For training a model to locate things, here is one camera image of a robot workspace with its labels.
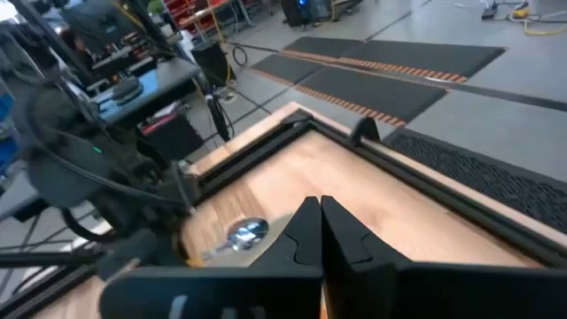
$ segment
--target black floor mat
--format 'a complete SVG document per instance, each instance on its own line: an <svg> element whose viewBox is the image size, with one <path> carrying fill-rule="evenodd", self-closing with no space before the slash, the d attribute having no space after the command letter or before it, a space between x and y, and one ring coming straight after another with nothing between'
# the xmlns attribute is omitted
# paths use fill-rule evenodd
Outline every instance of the black floor mat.
<svg viewBox="0 0 567 319"><path fill-rule="evenodd" d="M290 84L304 80L320 68L322 68L322 65L319 63L288 58L278 54L272 54L252 66L254 70L285 80Z"/></svg>
<svg viewBox="0 0 567 319"><path fill-rule="evenodd" d="M282 52L296 51L331 58L340 58L343 54L346 54L348 51L362 45L363 43L364 42L359 40L328 39L304 36L283 48Z"/></svg>
<svg viewBox="0 0 567 319"><path fill-rule="evenodd" d="M312 95L318 97L322 93L327 96L324 99L341 106L346 101L383 113L378 119L391 124L392 117L405 122L413 120L446 93L436 87L330 66L307 78L301 86L312 90ZM368 114L360 109L357 112Z"/></svg>
<svg viewBox="0 0 567 319"><path fill-rule="evenodd" d="M369 41L344 57L402 66L405 71L413 68L415 75L440 77L433 76L432 72L435 72L442 73L440 75L444 77L445 74L458 74L469 78L503 52L503 48L473 45Z"/></svg>
<svg viewBox="0 0 567 319"><path fill-rule="evenodd" d="M399 128L384 143L471 189L567 233L567 184Z"/></svg>

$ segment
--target wooden surface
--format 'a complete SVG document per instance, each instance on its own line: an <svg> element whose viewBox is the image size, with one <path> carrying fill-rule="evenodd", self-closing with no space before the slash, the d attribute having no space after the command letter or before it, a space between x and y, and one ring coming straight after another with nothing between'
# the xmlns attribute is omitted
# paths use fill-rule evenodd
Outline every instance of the wooden surface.
<svg viewBox="0 0 567 319"><path fill-rule="evenodd" d="M190 170L207 171L300 107L288 104L204 157ZM376 148L567 246L567 237L558 231L381 145ZM262 216L273 221L295 212L304 197L323 194L334 196L384 241L413 260L539 266L315 132L301 137L199 206L198 213L184 225L183 242L191 254L202 253L217 246L225 237L225 229L240 218ZM98 318L98 295L103 288L99 279L92 278L35 318Z"/></svg>

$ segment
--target gray floor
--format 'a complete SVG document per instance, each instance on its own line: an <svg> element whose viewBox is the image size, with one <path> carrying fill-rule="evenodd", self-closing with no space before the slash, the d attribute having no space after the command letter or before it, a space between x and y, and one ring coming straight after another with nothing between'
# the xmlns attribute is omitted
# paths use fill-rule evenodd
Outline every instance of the gray floor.
<svg viewBox="0 0 567 319"><path fill-rule="evenodd" d="M355 9L353 16L346 15L337 23L306 31L285 26L282 24L283 14L277 12L273 17L256 21L256 27L243 30L230 40L275 50L305 35L504 46L508 48L506 53L474 75L470 84L567 102L567 89L564 88L567 64L563 57L567 51L567 33L526 36L521 25L506 21L481 21L482 6L477 0L457 2L471 8L454 6L451 0L365 0ZM561 0L534 0L532 5L534 11L541 13L567 10L567 3ZM506 10L506 7L501 7L502 12ZM561 26L535 27L556 29ZM245 50L248 66L271 54ZM237 66L234 61L231 64L237 73L235 89L248 97L238 97L225 105L236 135L291 101L311 107L347 127L353 127L360 119L357 113L258 76L246 66ZM202 100L192 97L190 105L190 122L207 138L206 144L190 156L191 160L198 160L224 142L210 124ZM567 144L563 142L563 137L567 136L565 122L567 113L470 93L450 92L410 122L408 128L567 182L567 168L564 165L567 162ZM383 122L378 122L378 129L381 136L387 136L394 130ZM85 214L86 211L89 209L84 207L77 214ZM0 246L19 244L30 223L9 220L0 224ZM43 239L63 226L54 211L46 212L39 223L32 241ZM89 217L83 223L92 227L96 221ZM67 231L55 239L73 237ZM20 270L14 273L8 283L8 292L2 294L0 300L9 295L21 276Z"/></svg>

